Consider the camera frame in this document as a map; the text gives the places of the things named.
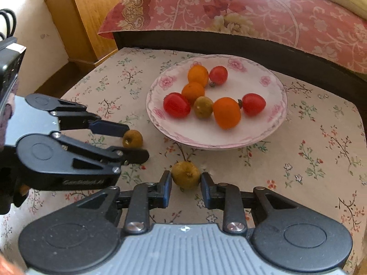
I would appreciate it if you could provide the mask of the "longan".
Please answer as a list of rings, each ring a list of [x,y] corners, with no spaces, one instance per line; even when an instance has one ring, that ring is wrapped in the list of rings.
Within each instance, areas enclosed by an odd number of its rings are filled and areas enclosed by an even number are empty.
[[[175,163],[171,174],[174,183],[182,189],[194,189],[200,184],[201,172],[189,161]]]
[[[197,118],[210,118],[213,113],[213,102],[206,96],[200,96],[195,100],[193,110]]]
[[[143,137],[137,130],[128,130],[122,138],[124,148],[142,148]]]

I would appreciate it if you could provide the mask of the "red cherry tomato back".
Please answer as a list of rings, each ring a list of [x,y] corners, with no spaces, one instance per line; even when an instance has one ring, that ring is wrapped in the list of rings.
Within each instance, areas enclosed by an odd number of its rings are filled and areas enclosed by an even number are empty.
[[[173,118],[186,118],[190,111],[190,103],[181,93],[170,93],[163,101],[165,112]]]

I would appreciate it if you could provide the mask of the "red cherry tomato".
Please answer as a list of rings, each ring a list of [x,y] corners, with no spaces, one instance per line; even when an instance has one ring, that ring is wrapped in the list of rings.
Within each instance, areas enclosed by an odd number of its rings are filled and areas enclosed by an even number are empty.
[[[260,114],[266,107],[265,99],[255,93],[245,94],[238,100],[239,107],[242,108],[244,113],[249,117],[254,117]]]
[[[173,118],[186,118],[190,111],[190,103],[181,93],[170,93],[163,101],[165,112]]]
[[[209,73],[210,86],[221,86],[228,79],[228,71],[224,66],[216,66]]]

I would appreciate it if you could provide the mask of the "small mandarin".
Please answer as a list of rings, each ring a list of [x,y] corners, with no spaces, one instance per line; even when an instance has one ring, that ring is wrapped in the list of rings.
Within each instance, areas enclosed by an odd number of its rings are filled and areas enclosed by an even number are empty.
[[[216,123],[223,130],[236,127],[241,121],[241,110],[237,101],[222,97],[214,102],[213,114]]]
[[[204,87],[198,82],[190,82],[182,89],[181,94],[193,104],[197,98],[205,95]]]

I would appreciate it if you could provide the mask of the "red cherry tomato front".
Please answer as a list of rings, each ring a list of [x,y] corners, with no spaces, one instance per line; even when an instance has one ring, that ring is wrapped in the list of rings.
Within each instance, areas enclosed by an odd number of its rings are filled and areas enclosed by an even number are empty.
[[[260,114],[266,107],[265,99],[255,93],[245,94],[238,100],[239,107],[242,108],[244,113],[249,117],[254,117]]]

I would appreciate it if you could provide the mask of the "orange cherry tomato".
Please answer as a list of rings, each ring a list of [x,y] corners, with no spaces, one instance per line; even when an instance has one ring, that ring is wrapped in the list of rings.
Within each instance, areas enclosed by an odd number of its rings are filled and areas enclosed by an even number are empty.
[[[187,79],[189,83],[199,83],[205,88],[209,82],[208,70],[202,65],[194,65],[189,69]]]

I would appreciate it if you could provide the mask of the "floral tablecloth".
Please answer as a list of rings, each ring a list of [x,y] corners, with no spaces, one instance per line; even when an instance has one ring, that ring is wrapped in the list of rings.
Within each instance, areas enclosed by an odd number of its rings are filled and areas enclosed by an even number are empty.
[[[153,81],[189,58],[185,52],[125,48],[65,93],[66,100],[142,133],[150,159],[145,165],[124,167],[119,186],[130,190],[156,181],[174,163],[186,160],[216,182],[229,182],[243,191],[267,187],[347,227],[353,250],[344,269],[352,273],[366,255],[366,137],[355,105],[280,74],[289,110],[271,136],[240,149],[190,148],[161,134],[146,112]]]

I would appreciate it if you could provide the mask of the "wooden cabinet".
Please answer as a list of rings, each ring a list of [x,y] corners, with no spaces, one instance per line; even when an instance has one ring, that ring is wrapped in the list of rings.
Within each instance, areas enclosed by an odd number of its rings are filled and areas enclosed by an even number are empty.
[[[106,15],[120,0],[45,0],[68,61],[91,71],[117,51],[113,39],[98,35]]]

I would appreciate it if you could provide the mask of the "floral white plate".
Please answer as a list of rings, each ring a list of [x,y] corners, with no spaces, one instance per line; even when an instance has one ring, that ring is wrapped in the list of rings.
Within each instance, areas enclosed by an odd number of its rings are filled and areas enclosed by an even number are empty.
[[[233,55],[203,55],[164,70],[146,99],[150,121],[172,140],[199,149],[252,145],[287,115],[277,76]]]

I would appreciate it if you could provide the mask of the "pink floral blanket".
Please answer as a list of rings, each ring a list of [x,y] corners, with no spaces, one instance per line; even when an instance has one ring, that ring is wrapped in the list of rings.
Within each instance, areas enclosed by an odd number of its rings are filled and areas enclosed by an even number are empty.
[[[329,0],[120,0],[99,35],[149,30],[270,40],[366,73],[366,19]]]

